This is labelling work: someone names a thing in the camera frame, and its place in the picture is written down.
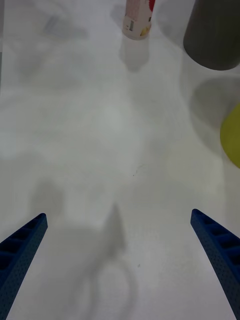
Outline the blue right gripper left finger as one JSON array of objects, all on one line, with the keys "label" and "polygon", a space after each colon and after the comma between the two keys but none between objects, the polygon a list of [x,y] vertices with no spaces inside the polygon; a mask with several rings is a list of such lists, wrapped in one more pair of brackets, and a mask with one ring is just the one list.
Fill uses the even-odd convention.
[{"label": "blue right gripper left finger", "polygon": [[47,216],[40,213],[0,243],[1,320],[8,317],[47,228]]}]

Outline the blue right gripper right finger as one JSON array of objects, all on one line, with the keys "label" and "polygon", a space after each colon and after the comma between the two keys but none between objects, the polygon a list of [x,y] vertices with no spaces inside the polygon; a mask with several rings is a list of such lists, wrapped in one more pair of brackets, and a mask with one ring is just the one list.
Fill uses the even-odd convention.
[{"label": "blue right gripper right finger", "polygon": [[240,319],[240,239],[215,220],[193,209],[195,231],[235,315]]}]

